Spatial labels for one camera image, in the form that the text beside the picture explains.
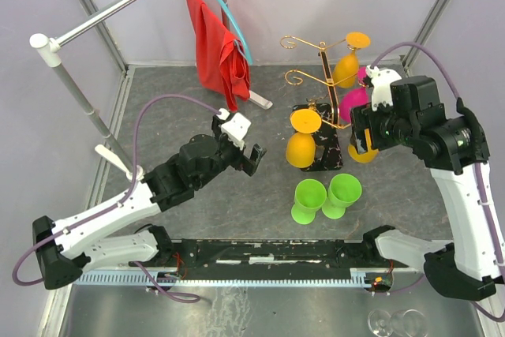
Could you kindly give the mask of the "pink wine glass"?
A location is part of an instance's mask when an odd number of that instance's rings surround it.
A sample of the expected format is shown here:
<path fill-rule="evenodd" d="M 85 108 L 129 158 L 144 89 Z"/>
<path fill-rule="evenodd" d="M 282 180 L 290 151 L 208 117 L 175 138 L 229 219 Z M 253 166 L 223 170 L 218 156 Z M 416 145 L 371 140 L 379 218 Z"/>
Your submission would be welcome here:
<path fill-rule="evenodd" d="M 369 96 L 364 82 L 365 77 L 366 67 L 362 66 L 357 71 L 358 87 L 347 93 L 339 104 L 339 116 L 346 123 L 351 122 L 350 111 L 352 108 L 365 105 L 369 102 Z"/>

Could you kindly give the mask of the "orange wine glass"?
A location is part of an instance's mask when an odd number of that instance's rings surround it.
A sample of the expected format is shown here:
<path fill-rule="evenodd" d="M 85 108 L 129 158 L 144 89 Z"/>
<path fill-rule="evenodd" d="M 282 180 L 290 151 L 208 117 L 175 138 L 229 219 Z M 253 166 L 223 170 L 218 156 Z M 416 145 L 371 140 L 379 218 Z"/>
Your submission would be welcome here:
<path fill-rule="evenodd" d="M 346 35 L 345 42 L 350 52 L 337 62 L 332 79 L 336 87 L 351 88 L 354 86 L 360 69 L 357 51 L 368 47 L 371 40 L 362 32 L 350 32 Z"/>
<path fill-rule="evenodd" d="M 291 114 L 290 123 L 295 134 L 287 143 L 286 160 L 299 169 L 310 167 L 316 154 L 316 142 L 312 135 L 321 127 L 321 117 L 314 110 L 300 109 Z"/>
<path fill-rule="evenodd" d="M 372 148 L 372 139 L 371 139 L 369 129 L 365 130 L 365 141 L 366 141 L 366 151 L 365 152 L 359 152 L 357 150 L 357 148 L 351 143 L 349 143 L 349 145 L 347 147 L 347 151 L 348 151 L 350 157 L 354 161 L 356 161 L 358 163 L 362 163 L 362 164 L 372 162 L 376 158 L 376 156 L 379 154 L 379 151 L 377 149 Z"/>

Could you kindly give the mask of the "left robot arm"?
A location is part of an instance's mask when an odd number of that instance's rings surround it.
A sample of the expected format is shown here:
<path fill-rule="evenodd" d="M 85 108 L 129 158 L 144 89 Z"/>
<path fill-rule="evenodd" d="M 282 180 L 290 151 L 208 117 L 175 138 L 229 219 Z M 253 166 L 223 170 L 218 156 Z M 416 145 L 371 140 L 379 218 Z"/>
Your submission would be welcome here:
<path fill-rule="evenodd" d="M 129 224 L 157 215 L 195 196 L 227 168 L 252 176 L 266 151 L 254 145 L 250 156 L 223 133 L 196 135 L 165 163 L 116 197 L 67 219 L 41 216 L 32 224 L 36 259 L 46 289 L 56 290 L 86 271 L 121 263 L 152 261 L 168 265 L 174 247 L 166 231 L 156 227 L 139 236 L 113 237 Z"/>

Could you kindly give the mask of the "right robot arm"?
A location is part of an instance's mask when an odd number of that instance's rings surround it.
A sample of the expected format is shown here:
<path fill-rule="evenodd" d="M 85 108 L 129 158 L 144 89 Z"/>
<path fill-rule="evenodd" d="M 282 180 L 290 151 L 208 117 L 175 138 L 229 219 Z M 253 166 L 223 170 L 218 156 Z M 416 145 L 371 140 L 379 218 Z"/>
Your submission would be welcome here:
<path fill-rule="evenodd" d="M 378 227 L 361 247 L 362 260 L 373 267 L 395 260 L 422 271 L 446 298 L 481 301 L 495 295 L 504 282 L 504 240 L 492 203 L 487 139 L 477 117 L 458 97 L 459 116 L 447 118 L 431 77 L 402 79 L 387 70 L 363 82 L 372 96 L 350 112 L 353 146 L 360 154 L 410 148 L 436 182 L 453 239 L 442 244 Z"/>

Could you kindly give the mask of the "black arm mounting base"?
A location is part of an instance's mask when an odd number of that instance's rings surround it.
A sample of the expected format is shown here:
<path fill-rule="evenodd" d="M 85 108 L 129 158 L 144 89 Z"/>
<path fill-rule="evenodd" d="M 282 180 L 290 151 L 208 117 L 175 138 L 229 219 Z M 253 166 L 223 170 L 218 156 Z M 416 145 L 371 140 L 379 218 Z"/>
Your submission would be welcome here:
<path fill-rule="evenodd" d="M 142 265 L 180 269 L 183 279 L 344 279 L 353 269 L 388 271 L 406 267 L 380 257 L 365 239 L 173 238 Z"/>

